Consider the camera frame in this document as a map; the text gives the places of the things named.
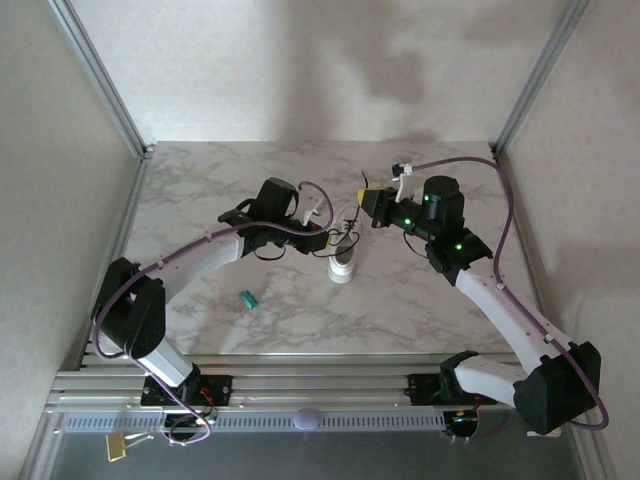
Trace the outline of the aluminium side rail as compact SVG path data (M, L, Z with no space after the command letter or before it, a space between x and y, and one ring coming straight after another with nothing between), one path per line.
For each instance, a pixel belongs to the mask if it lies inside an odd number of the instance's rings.
M518 233L521 250L535 295L535 304L545 318L558 330L566 331L562 319L558 316L553 292L549 289L543 258L536 238L534 224L529 216L530 210L522 190L523 183L518 179L516 170L506 152L494 155L495 162L501 167L509 179L514 198L514 224Z
M152 153L147 153L140 158L136 165L132 181L125 191L126 196L124 197L124 201L119 210L112 238L110 239L110 242L108 244L106 257L100 266L96 284L93 288L90 298L88 323L82 332L82 336L80 339L80 350L77 355L77 359L72 361L72 367L74 370L78 370L82 367L86 347L91 340L91 332L93 331L92 311L97 300L104 276L106 275L106 271L111 262L118 259L122 255L122 252L126 250L130 230L132 228L132 224L135 218L135 212L141 195L141 189L152 158Z

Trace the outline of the aluminium front rail frame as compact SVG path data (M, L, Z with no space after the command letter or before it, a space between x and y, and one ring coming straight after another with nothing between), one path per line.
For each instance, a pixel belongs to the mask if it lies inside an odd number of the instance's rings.
M233 377L223 412L373 411L442 409L471 406L412 406L404 395L410 374L438 374L442 354L185 355L201 375ZM482 355L518 366L513 354ZM88 351L78 370L58 372L45 401L46 411L160 411L180 407L143 407L147 374L130 359L103 359Z

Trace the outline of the purple oval knob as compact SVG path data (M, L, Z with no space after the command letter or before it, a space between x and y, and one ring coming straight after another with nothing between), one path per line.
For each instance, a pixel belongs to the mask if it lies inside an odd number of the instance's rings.
M293 425L301 431L317 429L322 423L322 413L315 408L301 408L293 414Z

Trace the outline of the brass padlock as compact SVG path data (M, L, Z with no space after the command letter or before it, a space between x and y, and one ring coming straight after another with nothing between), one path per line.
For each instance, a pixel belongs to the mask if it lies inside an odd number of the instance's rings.
M126 457L127 450L144 441L152 440L153 434L136 433L125 435L122 432L111 433L106 436L107 459L116 462Z

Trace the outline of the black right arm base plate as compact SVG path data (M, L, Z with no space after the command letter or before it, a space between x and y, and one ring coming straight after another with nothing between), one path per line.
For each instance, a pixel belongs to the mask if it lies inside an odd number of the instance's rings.
M458 391L444 374L410 374L404 395L412 406L496 405L488 397Z

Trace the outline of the aluminium frame leg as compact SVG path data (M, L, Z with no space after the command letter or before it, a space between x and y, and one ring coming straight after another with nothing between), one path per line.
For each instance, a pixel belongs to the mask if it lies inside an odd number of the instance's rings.
M584 479L618 480L603 434L577 427L571 431Z
M56 462L68 414L44 412L37 425L19 480L49 480Z

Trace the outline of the white shoe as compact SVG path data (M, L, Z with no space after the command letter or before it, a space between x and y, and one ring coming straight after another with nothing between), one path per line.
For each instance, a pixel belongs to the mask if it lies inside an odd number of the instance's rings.
M350 258L348 255L336 258L328 258L328 275L334 283L346 284L353 279L356 270L358 244L356 245L356 253L354 258Z

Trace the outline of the aluminium frame post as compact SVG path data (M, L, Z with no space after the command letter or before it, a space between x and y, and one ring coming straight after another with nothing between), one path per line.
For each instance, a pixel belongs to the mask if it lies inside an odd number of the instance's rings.
M47 3L132 154L144 161L149 152L148 143L134 122L72 1L47 0Z
M515 139L590 2L591 0L567 0L499 134L491 144L491 151L497 162Z

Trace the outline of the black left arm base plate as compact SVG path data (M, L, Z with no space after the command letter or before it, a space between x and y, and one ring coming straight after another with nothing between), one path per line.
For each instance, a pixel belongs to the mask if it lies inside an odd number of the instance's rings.
M200 375L186 380L179 387L171 387L180 400L192 407L227 407L232 392L233 377L228 375ZM158 384L147 377L140 397L143 407L169 407L177 403Z

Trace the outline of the white sneaker with black laces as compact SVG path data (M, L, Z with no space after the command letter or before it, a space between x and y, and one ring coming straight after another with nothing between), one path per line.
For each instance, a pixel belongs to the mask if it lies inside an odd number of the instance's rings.
M333 226L330 229L332 235L327 256L314 256L316 258L336 258L348 255L355 257L361 231L361 206L358 203L344 206L336 215Z

